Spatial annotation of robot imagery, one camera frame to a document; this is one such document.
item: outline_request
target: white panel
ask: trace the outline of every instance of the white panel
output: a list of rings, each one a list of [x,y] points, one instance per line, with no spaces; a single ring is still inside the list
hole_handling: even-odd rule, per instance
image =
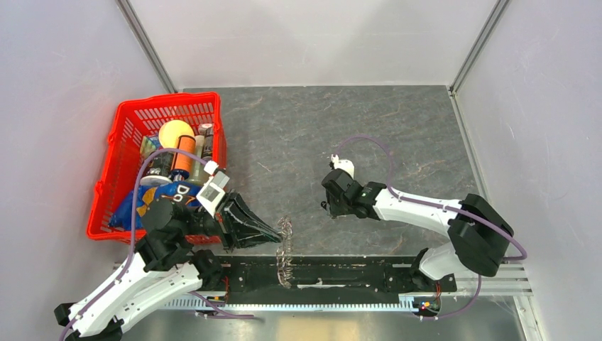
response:
[[[495,0],[133,0],[177,88],[446,85]]]
[[[85,235],[115,108],[163,89],[113,1],[2,1],[0,46],[1,338],[58,340],[125,254]]]
[[[512,1],[459,94],[548,340],[602,340],[601,37],[599,0]]]

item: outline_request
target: red basket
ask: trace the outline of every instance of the red basket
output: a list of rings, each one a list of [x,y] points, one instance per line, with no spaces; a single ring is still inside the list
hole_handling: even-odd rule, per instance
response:
[[[130,242],[131,232],[109,227],[109,219],[126,195],[133,190],[138,169],[143,162],[140,144],[145,135],[159,132],[167,121],[181,119],[198,133],[203,123],[214,124],[213,160],[226,167],[226,137],[219,116],[219,95],[215,92],[202,94],[163,94],[147,99],[123,102],[107,137],[102,177],[94,187],[94,202],[88,220],[86,234],[90,239],[113,239]],[[136,240],[144,237],[143,229],[136,231]],[[187,236],[193,244],[220,243],[218,237]]]

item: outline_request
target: gray table surface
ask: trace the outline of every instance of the gray table surface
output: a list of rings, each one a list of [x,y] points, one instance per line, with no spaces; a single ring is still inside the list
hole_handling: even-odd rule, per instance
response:
[[[188,89],[202,92],[206,89]],[[215,89],[228,141],[230,187],[268,224],[292,218],[296,254],[416,255],[445,238],[400,222],[331,219],[319,206],[329,156],[347,137],[368,134],[395,159],[393,184],[409,193],[462,199],[477,193],[451,102],[442,86]],[[359,141],[341,153],[356,179],[385,182],[388,162]],[[266,244],[237,254],[275,254]],[[443,311],[466,298],[443,299]],[[456,318],[421,323],[404,313],[256,313],[260,321],[203,320],[158,311],[125,340],[524,340],[512,298],[479,298]]]

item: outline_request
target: cable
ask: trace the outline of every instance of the cable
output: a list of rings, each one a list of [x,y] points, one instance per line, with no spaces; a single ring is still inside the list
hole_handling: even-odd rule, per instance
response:
[[[216,312],[222,314],[222,316],[207,316],[207,318],[214,318],[214,319],[235,319],[236,318],[239,320],[251,320],[251,319],[255,318],[254,315],[234,315],[234,314],[228,313],[228,312],[223,311],[222,309],[218,308],[217,305],[213,304],[213,302],[206,299],[203,295],[201,295],[199,293],[195,293],[194,291],[191,291],[190,294],[197,296],[198,298],[203,300],[203,302],[205,302],[206,305],[213,308],[213,310],[215,310]]]
[[[369,141],[374,142],[385,152],[385,154],[387,154],[387,159],[389,160],[389,171],[387,173],[386,185],[387,185],[387,189],[388,189],[389,193],[391,193],[391,195],[393,195],[393,197],[396,197],[399,201],[404,200],[404,201],[413,202],[413,203],[419,204],[419,205],[434,207],[434,208],[437,208],[440,210],[450,210],[452,212],[455,212],[455,213],[458,213],[465,217],[476,220],[477,222],[480,222],[481,224],[492,229],[493,231],[499,233],[502,237],[504,237],[504,239],[508,240],[512,245],[514,245],[514,247],[516,247],[516,249],[518,249],[518,251],[520,252],[520,256],[504,257],[504,259],[503,259],[504,261],[522,261],[523,259],[527,258],[527,250],[525,250],[525,248],[522,247],[522,245],[516,239],[514,239],[512,236],[510,236],[506,231],[504,231],[500,227],[497,227],[492,222],[489,222],[488,220],[485,220],[484,218],[479,217],[478,215],[475,215],[471,212],[468,212],[468,211],[460,209],[460,208],[448,207],[448,206],[444,206],[442,204],[428,202],[428,201],[424,201],[424,200],[420,200],[420,199],[414,199],[411,197],[404,197],[403,194],[396,193],[395,189],[391,186],[391,182],[393,179],[393,169],[394,169],[393,157],[391,156],[391,152],[389,151],[389,148],[384,143],[382,143],[380,140],[375,139],[372,136],[365,135],[365,134],[355,135],[355,136],[345,139],[345,141],[343,141],[336,148],[335,155],[340,156],[341,155],[340,151],[346,144],[348,144],[349,142],[355,141],[355,140],[360,140],[360,139],[369,140]],[[474,293],[474,296],[472,296],[471,300],[463,308],[461,308],[457,311],[454,311],[453,313],[443,314],[441,316],[437,316],[434,318],[422,317],[422,320],[440,320],[442,318],[451,318],[451,317],[454,317],[454,316],[468,310],[476,302],[476,299],[477,299],[479,293],[481,292],[481,284],[483,282],[481,275],[478,275],[477,281],[478,281],[478,284],[477,284],[476,292]]]
[[[184,154],[184,155],[188,156],[189,158],[191,158],[192,160],[194,160],[196,162],[200,162],[202,165],[207,164],[207,162],[205,160],[199,158],[198,156],[194,155],[193,153],[188,153],[187,151],[182,151],[177,148],[159,149],[157,151],[154,151],[151,155],[149,155],[146,158],[146,160],[144,160],[144,162],[142,162],[142,165],[140,166],[140,170],[138,171],[138,175],[136,176],[136,181],[134,182],[134,185],[133,185],[133,196],[132,196],[133,200],[132,200],[132,210],[131,210],[131,226],[132,226],[132,228],[131,228],[131,235],[130,235],[130,245],[129,245],[130,247],[129,247],[126,263],[124,264],[124,267],[122,268],[121,272],[119,272],[119,274],[117,275],[115,280],[112,281],[111,283],[109,283],[109,285],[107,285],[104,289],[102,289],[98,293],[98,295],[96,295],[88,303],[86,303],[86,305],[84,305],[84,307],[82,309],[80,309],[80,311],[77,312],[76,316],[69,321],[69,323],[65,326],[65,328],[63,328],[62,332],[60,333],[59,341],[65,340],[65,338],[67,337],[67,333],[69,332],[69,329],[71,329],[73,324],[75,322],[77,322],[77,320],[79,320],[81,318],[81,316],[83,316],[83,314],[85,314],[86,311],[88,311],[88,309],[90,309],[90,307],[94,303],[96,303],[105,293],[107,293],[109,290],[111,290],[111,288],[113,288],[115,286],[115,283],[119,282],[121,280],[121,278],[123,278],[125,276],[126,272],[130,268],[131,262],[133,261],[134,248],[136,245],[136,198],[138,197],[138,188],[140,187],[140,179],[142,178],[142,176],[144,174],[144,170],[146,169],[146,166],[148,166],[148,164],[157,155],[159,155],[161,153],[167,153],[167,152]]]

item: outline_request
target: purple cable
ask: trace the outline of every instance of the purple cable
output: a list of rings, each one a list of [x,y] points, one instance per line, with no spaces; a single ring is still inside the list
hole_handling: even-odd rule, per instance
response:
[[[228,313],[228,312],[223,311],[222,309],[218,308],[217,305],[213,304],[213,302],[211,302],[208,299],[206,299],[205,297],[203,297],[203,295],[201,295],[199,293],[195,293],[194,291],[191,291],[189,293],[191,295],[197,296],[198,298],[202,299],[203,302],[205,302],[205,304],[207,304],[209,307],[213,308],[216,312],[222,314],[222,316],[207,316],[207,318],[213,318],[216,320],[230,320],[230,319],[234,319],[234,318],[237,318],[239,320],[251,320],[251,319],[255,318],[254,315],[235,315],[235,314]]]
[[[497,227],[492,222],[489,222],[488,220],[486,220],[482,217],[479,217],[478,215],[475,215],[474,213],[468,212],[461,208],[448,207],[448,206],[444,206],[443,204],[437,204],[434,202],[428,202],[428,201],[424,201],[424,200],[420,200],[420,199],[414,199],[411,197],[404,197],[404,196],[400,196],[399,194],[397,194],[395,192],[395,190],[393,189],[393,187],[391,186],[391,182],[393,179],[393,157],[391,156],[391,152],[389,151],[389,148],[383,142],[379,141],[378,139],[375,139],[372,136],[364,135],[364,134],[359,134],[359,135],[349,137],[348,139],[343,141],[339,145],[339,147],[336,148],[335,155],[340,156],[341,155],[340,151],[343,148],[343,146],[345,146],[349,142],[352,142],[355,140],[360,140],[360,139],[369,140],[369,141],[374,142],[387,154],[387,159],[389,160],[389,171],[387,173],[386,185],[387,185],[387,189],[388,189],[389,193],[391,193],[391,195],[393,197],[396,197],[399,201],[404,200],[404,201],[413,202],[413,203],[419,204],[419,205],[425,205],[425,206],[438,208],[440,210],[443,210],[443,209],[450,210],[452,212],[455,212],[455,213],[458,213],[465,217],[476,220],[477,222],[480,222],[481,224],[492,229],[493,231],[499,233],[502,237],[504,237],[504,239],[508,240],[512,245],[514,245],[514,247],[516,247],[516,249],[518,249],[518,251],[520,252],[520,256],[504,257],[504,261],[522,261],[523,259],[527,258],[527,250],[525,250],[525,248],[522,247],[522,245],[518,241],[516,241],[516,239],[512,238],[512,236],[510,236],[506,231],[504,231],[500,227]],[[482,278],[481,278],[481,275],[478,275],[478,284],[476,287],[476,292],[474,293],[474,296],[471,298],[471,300],[468,302],[468,304],[466,304],[462,309],[454,311],[453,313],[443,314],[443,315],[437,316],[435,318],[423,317],[422,319],[423,320],[439,320],[442,318],[450,318],[450,317],[453,317],[460,313],[463,313],[464,311],[468,310],[476,302],[476,299],[477,299],[479,293],[481,292],[481,284],[482,284]]]
[[[140,170],[138,171],[138,175],[136,176],[136,182],[134,182],[134,185],[133,185],[133,197],[134,198],[138,197],[138,188],[140,187],[140,179],[142,178],[142,176],[144,174],[144,170],[146,169],[146,166],[148,166],[148,164],[157,155],[159,155],[161,153],[167,153],[167,152],[184,154],[184,155],[188,156],[189,158],[192,158],[192,160],[195,160],[196,162],[200,162],[203,165],[207,164],[207,162],[205,160],[202,160],[201,158],[194,155],[193,153],[188,153],[187,151],[182,151],[177,148],[164,148],[164,149],[159,149],[158,151],[154,151],[151,155],[149,155],[146,158],[146,160],[144,162],[142,162],[142,166],[140,166]],[[120,281],[121,278],[124,277],[124,275],[126,274],[128,269],[130,268],[131,262],[133,261],[133,251],[134,251],[134,246],[136,245],[136,206],[134,205],[135,202],[136,202],[136,200],[132,201],[132,210],[131,210],[131,226],[132,226],[132,228],[131,228],[131,235],[130,235],[130,247],[129,247],[129,252],[128,252],[128,258],[126,260],[126,263],[124,264],[124,268],[121,270],[121,272],[115,278],[115,281]],[[92,304],[96,303],[105,293],[107,293],[109,290],[111,290],[111,288],[113,288],[115,286],[115,281],[112,281],[111,283],[109,283],[109,285],[106,286],[106,288],[102,289],[102,291],[100,293],[98,293],[98,295],[93,297],[93,299],[91,299],[86,305],[84,305],[84,307],[79,312],[77,312],[76,316],[83,315],[84,313],[86,313],[86,311],[88,311],[88,309],[92,306]],[[69,332],[69,329],[73,326],[73,324],[76,321],[77,321],[76,318],[71,319],[69,321],[69,323],[65,326],[65,328],[63,328],[62,332],[60,333],[59,341],[65,340],[65,338],[67,337],[67,333]]]

